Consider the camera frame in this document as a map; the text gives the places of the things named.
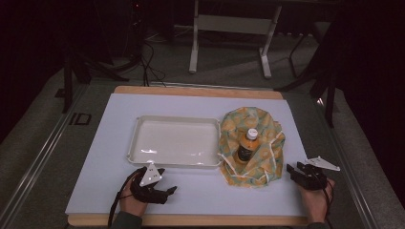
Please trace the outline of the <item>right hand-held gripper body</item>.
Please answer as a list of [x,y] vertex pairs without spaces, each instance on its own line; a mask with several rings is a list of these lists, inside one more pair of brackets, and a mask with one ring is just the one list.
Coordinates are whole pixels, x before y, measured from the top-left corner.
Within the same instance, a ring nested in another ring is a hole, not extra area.
[[325,189],[328,184],[327,176],[323,173],[324,169],[339,172],[340,167],[334,165],[322,157],[314,157],[306,160],[304,164],[308,164],[307,171],[299,170],[299,177],[296,181],[301,187],[306,190],[321,190]]

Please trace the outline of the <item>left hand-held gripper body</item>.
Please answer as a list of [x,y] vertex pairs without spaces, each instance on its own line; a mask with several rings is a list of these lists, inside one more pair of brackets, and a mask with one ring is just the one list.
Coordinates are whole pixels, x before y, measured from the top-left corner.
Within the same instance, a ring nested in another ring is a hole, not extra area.
[[167,201],[168,193],[166,191],[156,190],[154,185],[140,186],[147,171],[146,167],[137,169],[134,176],[131,178],[130,191],[136,200],[144,203],[164,204]]

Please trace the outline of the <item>white plastic tray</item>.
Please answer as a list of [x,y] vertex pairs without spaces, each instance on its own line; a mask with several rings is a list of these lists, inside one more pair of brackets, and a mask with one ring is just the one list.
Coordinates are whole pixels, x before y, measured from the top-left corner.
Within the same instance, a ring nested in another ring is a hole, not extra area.
[[143,115],[137,118],[127,159],[133,164],[214,168],[220,139],[215,118]]

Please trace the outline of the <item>orange drink bottle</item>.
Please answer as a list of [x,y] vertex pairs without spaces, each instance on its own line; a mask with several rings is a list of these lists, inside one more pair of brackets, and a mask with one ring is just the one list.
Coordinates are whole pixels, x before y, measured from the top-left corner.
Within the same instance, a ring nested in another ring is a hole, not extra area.
[[241,163],[248,163],[259,146],[258,131],[250,128],[240,137],[236,157]]

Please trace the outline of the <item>orange patterned cloth bag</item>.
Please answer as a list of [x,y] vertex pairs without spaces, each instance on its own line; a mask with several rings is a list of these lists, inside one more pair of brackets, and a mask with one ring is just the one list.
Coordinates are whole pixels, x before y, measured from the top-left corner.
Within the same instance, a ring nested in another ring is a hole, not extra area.
[[[241,163],[236,157],[239,140],[250,128],[258,131],[259,146],[248,163]],[[224,116],[220,133],[220,170],[228,185],[258,188],[282,177],[286,137],[270,113],[256,107],[236,109]]]

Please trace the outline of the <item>person's left hand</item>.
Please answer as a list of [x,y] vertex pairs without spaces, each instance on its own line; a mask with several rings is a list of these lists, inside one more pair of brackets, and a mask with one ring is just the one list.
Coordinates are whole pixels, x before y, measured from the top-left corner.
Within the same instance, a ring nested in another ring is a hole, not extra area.
[[147,203],[135,199],[131,193],[130,187],[133,183],[133,175],[125,184],[119,199],[120,210],[134,216],[142,217],[147,209]]

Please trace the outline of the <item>person's right hand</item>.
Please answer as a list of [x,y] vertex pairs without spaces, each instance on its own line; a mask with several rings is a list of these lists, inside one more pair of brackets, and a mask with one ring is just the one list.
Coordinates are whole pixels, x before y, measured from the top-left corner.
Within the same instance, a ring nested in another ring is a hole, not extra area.
[[328,179],[328,185],[325,190],[306,190],[299,186],[301,198],[307,213],[308,223],[325,222],[329,206],[333,199],[332,189],[335,182]]

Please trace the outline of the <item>white table mat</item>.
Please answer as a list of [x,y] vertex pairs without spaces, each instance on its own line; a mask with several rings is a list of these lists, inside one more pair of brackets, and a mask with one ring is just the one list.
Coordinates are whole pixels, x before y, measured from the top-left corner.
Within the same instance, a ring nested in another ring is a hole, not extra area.
[[[282,125],[286,136],[284,162],[307,158],[288,103],[280,99],[220,98],[202,96],[112,94],[99,123],[66,213],[107,214],[124,180],[136,170],[126,158],[136,119],[142,115],[172,115],[222,119],[240,107],[265,110]],[[305,214],[296,184],[288,174],[262,188],[228,185],[218,169],[170,168],[157,184],[175,186],[165,204],[151,204],[150,215],[255,215]]]

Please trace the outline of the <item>black stand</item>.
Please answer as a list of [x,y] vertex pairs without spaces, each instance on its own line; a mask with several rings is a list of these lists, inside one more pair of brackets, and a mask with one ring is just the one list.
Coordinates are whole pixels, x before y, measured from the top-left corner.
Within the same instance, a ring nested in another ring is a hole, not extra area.
[[333,102],[336,89],[337,73],[334,73],[331,68],[311,70],[306,68],[301,76],[287,84],[286,86],[275,88],[275,92],[288,92],[294,88],[297,88],[311,80],[314,84],[309,90],[311,98],[320,99],[324,93],[327,93],[326,107],[325,107],[325,119],[331,128],[334,127],[332,122]]
[[79,82],[89,83],[91,81],[89,67],[95,68],[116,81],[127,81],[127,78],[118,76],[112,70],[103,67],[85,54],[68,50],[64,56],[63,113],[67,113],[73,104],[73,75],[76,76]]

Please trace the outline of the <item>wooden table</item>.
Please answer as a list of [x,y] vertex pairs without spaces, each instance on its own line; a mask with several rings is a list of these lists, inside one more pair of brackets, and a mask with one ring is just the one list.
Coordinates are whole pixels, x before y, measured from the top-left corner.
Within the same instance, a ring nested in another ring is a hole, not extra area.
[[[280,99],[279,93],[257,90],[229,90],[204,88],[159,88],[118,86],[113,94],[146,94],[146,95],[175,95],[175,96],[202,96],[220,98],[247,98],[247,99]],[[72,214],[68,215],[68,222],[72,226],[104,226],[107,223],[107,214]],[[186,215],[162,214],[150,215],[146,213],[143,220],[147,226],[258,226],[258,225],[304,225],[307,222],[305,214],[301,217],[292,216],[240,216],[240,215]]]

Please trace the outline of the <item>metal floor rail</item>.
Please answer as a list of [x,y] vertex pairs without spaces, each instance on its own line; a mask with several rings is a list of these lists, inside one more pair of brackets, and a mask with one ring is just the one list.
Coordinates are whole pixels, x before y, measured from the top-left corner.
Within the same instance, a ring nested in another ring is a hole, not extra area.
[[331,146],[326,156],[333,158],[341,171],[336,178],[334,189],[332,225],[337,229],[378,229],[369,199],[368,165],[377,165],[368,140],[345,102],[338,103],[338,113],[332,115],[331,126],[325,118],[327,104],[321,99],[313,100],[323,130]]
[[53,153],[53,149],[61,138],[65,128],[68,126],[70,118],[73,116],[74,108],[81,96],[87,91],[88,85],[79,85],[73,95],[73,102],[69,109],[63,113],[55,124],[49,137],[43,144],[38,155],[30,165],[29,169],[20,179],[16,189],[13,191],[11,199],[8,201],[6,207],[0,214],[0,229],[10,229],[11,225],[16,218],[21,206],[24,204],[27,196],[33,185],[36,183],[43,168],[45,167],[49,157]]

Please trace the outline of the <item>white metal desk frame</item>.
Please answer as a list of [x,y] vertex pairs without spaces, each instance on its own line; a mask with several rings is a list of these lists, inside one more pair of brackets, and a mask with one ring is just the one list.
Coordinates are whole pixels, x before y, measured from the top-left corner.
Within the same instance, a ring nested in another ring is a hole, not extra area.
[[199,56],[199,31],[260,34],[266,36],[266,43],[258,50],[263,75],[264,78],[271,78],[272,74],[267,54],[283,7],[281,5],[276,6],[271,19],[260,19],[200,14],[199,3],[200,0],[194,0],[193,44],[188,71],[190,73],[195,73],[197,71]]

